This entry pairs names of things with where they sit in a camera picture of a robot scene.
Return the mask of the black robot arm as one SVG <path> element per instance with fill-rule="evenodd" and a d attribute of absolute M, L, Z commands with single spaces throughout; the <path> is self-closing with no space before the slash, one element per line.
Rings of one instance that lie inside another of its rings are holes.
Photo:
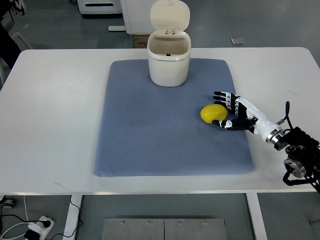
<path fill-rule="evenodd" d="M 283 182 L 288 186 L 310 184 L 320 191 L 320 142 L 306 134 L 299 127 L 293 127 L 289 118 L 290 102 L 285 104 L 285 117 L 289 128 L 278 130 L 271 138 L 277 151 L 285 150 L 287 158 L 283 161 L 286 173 Z"/>

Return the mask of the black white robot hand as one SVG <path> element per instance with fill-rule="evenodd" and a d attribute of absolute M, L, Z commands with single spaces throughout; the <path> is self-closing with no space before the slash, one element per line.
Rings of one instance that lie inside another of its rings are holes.
<path fill-rule="evenodd" d="M 276 144 L 284 136 L 284 130 L 277 123 L 268 120 L 261 110 L 245 98 L 231 92 L 215 91 L 213 99 L 215 104 L 237 116 L 232 120 L 213 120 L 214 125 L 232 131 L 248 130 L 260 135 L 268 144 Z"/>

